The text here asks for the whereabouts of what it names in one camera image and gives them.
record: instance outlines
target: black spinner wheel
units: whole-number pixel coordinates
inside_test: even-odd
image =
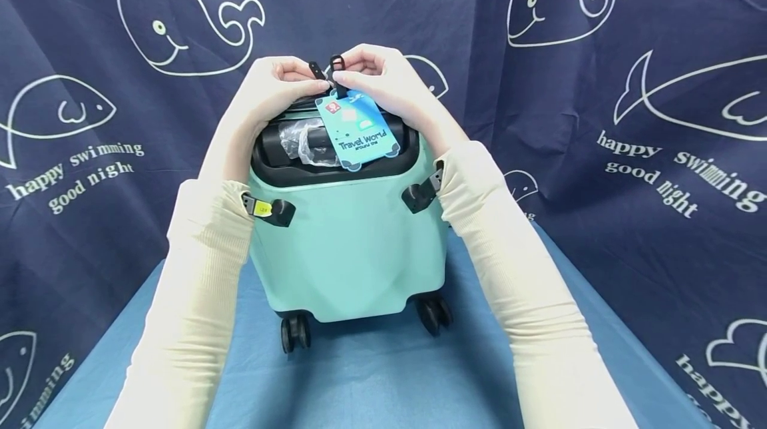
[[[280,334],[282,337],[282,352],[286,354],[293,352],[296,345],[300,345],[304,349],[312,347],[309,322],[302,313],[283,318],[280,324]]]
[[[296,324],[294,325],[296,331],[293,333],[293,337],[298,339],[298,344],[304,349],[312,347],[312,335],[309,333],[309,322],[306,316],[299,314],[296,317]]]
[[[438,337],[440,327],[447,328],[453,324],[453,313],[450,313],[445,299],[439,294],[417,299],[415,309],[421,324],[433,337]]]
[[[280,334],[282,337],[282,352],[289,354],[293,352],[293,334],[290,330],[290,321],[282,319],[280,323]]]

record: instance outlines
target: hand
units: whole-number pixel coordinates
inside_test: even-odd
[[[253,62],[208,146],[200,179],[248,182],[249,161],[258,133],[303,96],[326,91],[307,62],[297,57],[263,57]]]
[[[347,69],[334,71],[333,79],[348,89],[364,92],[385,111],[422,133],[434,157],[469,139],[399,50],[358,45],[342,57]]]
[[[429,112],[442,106],[410,62],[393,47],[358,45],[342,57],[347,70],[334,71],[334,80],[364,92],[416,131],[430,124],[433,115]]]
[[[262,57],[253,62],[224,117],[262,127],[293,101],[317,95],[329,86],[329,82],[315,79],[309,64],[297,57]]]

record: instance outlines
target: children's suitcase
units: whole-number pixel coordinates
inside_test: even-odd
[[[252,205],[268,209],[256,218],[250,254],[282,318],[285,353],[311,345],[309,314],[318,322],[384,316],[414,299],[434,337],[453,320],[437,292],[445,282],[447,225],[434,201],[442,171],[418,132],[382,113],[399,156],[354,173],[304,165],[283,147],[281,125],[311,120],[308,146],[334,157],[313,97],[296,101],[256,141]]]

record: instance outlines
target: black latch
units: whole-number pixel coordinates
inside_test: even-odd
[[[288,227],[293,221],[293,216],[296,215],[296,207],[285,200],[274,200],[267,203],[248,194],[243,194],[242,203],[248,214],[260,218],[272,226]]]
[[[429,207],[436,193],[442,189],[443,162],[436,163],[436,172],[420,185],[410,185],[402,193],[402,201],[411,213],[417,214]]]
[[[336,99],[344,99],[344,97],[348,96],[348,87],[339,85],[335,79],[333,79],[333,72],[334,71],[345,71],[346,70],[346,61],[344,61],[344,57],[341,55],[334,55],[331,57],[331,70],[329,71],[330,74],[328,74],[329,79],[333,82],[333,86],[335,86],[336,89]]]

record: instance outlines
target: yellow lock tag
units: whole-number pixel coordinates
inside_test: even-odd
[[[272,216],[272,205],[266,201],[256,200],[256,206],[253,207],[253,216],[269,217]]]

